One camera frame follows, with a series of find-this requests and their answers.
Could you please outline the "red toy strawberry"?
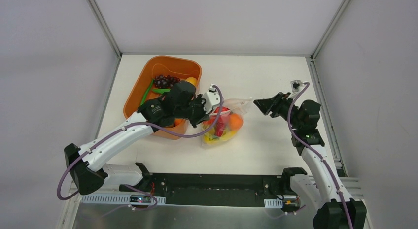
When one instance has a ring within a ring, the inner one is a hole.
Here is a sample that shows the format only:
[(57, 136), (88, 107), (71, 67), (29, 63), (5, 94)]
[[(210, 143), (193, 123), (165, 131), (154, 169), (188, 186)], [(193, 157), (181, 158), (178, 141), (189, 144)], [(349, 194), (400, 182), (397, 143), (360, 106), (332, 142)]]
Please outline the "red toy strawberry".
[(227, 113), (229, 110), (230, 109), (228, 107), (222, 107), (222, 108), (217, 107), (213, 112), (213, 116), (215, 117), (218, 114), (218, 112), (220, 112), (221, 115), (223, 115), (223, 114)]

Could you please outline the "orange toy tangerine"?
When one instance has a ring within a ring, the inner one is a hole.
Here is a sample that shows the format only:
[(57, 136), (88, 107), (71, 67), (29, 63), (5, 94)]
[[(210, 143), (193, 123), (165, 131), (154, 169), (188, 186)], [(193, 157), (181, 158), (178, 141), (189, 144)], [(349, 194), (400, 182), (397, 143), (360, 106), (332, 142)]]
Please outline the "orange toy tangerine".
[(242, 127), (243, 123), (244, 123), (244, 121), (243, 121), (241, 115), (239, 115), (237, 113), (231, 113), (229, 115), (229, 128), (232, 131), (239, 130)]

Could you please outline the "yellow banana bunch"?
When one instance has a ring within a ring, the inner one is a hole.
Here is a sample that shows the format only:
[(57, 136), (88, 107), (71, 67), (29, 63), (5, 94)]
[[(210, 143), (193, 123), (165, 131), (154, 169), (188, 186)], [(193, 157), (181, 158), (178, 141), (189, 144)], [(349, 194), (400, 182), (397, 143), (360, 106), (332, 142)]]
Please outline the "yellow banana bunch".
[(215, 134), (215, 129), (212, 128), (210, 131), (205, 133), (202, 137), (202, 143), (205, 145), (218, 145), (223, 142), (229, 141), (232, 139), (236, 134), (238, 133), (238, 130), (231, 130), (229, 128), (226, 128), (223, 130), (221, 136), (217, 136)]

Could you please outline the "long red toy chili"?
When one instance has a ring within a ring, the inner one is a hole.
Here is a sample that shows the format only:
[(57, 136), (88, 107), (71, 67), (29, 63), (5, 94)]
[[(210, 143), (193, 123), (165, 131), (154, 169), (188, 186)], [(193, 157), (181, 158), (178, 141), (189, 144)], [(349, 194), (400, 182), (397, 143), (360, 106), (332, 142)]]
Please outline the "long red toy chili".
[(215, 124), (215, 131), (214, 131), (214, 135), (216, 137), (221, 137), (224, 133), (224, 130), (227, 126), (228, 120), (225, 119), (225, 117), (219, 117), (217, 119), (217, 122)]

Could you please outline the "clear zip top bag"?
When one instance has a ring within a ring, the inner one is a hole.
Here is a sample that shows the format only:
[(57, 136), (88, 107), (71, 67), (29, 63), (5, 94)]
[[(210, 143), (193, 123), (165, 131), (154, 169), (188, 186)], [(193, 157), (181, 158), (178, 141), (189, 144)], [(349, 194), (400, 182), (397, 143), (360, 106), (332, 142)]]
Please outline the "clear zip top bag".
[(202, 136), (206, 146), (219, 145), (234, 138), (244, 124), (244, 115), (249, 111), (254, 98), (230, 98), (223, 102), (220, 117), (216, 119), (219, 108), (211, 114), (209, 120), (203, 121), (202, 130), (209, 129)]

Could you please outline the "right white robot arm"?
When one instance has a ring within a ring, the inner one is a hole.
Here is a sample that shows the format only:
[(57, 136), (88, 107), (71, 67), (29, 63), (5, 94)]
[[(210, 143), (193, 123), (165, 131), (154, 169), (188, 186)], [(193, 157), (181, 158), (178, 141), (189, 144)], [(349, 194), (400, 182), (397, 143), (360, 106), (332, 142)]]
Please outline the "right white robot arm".
[(305, 206), (315, 212), (315, 229), (362, 229), (367, 208), (363, 201), (354, 199), (343, 185), (336, 168), (330, 165), (325, 143), (317, 129), (321, 105), (305, 100), (296, 106), (294, 101), (297, 96), (296, 93), (279, 92), (272, 98), (253, 102), (264, 115), (282, 117), (287, 121), (292, 144), (314, 179), (314, 183), (309, 183), (306, 173), (287, 168), (283, 171), (286, 177), (280, 180), (280, 189), (288, 195), (295, 192)]

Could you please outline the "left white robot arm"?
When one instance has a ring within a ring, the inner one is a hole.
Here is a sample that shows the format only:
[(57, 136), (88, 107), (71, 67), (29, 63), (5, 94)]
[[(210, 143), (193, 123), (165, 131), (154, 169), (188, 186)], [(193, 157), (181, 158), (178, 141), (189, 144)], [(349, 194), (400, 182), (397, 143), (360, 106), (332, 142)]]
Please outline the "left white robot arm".
[(209, 120), (211, 113), (222, 104), (220, 89), (212, 84), (203, 94), (187, 81), (175, 84), (168, 92), (148, 99), (122, 124), (109, 133), (87, 144), (74, 143), (64, 148), (67, 169), (59, 185), (69, 174), (76, 185), (76, 193), (91, 194), (104, 185), (129, 185), (144, 192), (150, 187), (150, 178), (139, 164), (114, 165), (108, 161), (138, 140), (162, 131), (180, 138), (168, 130), (175, 119), (185, 119), (195, 128)]

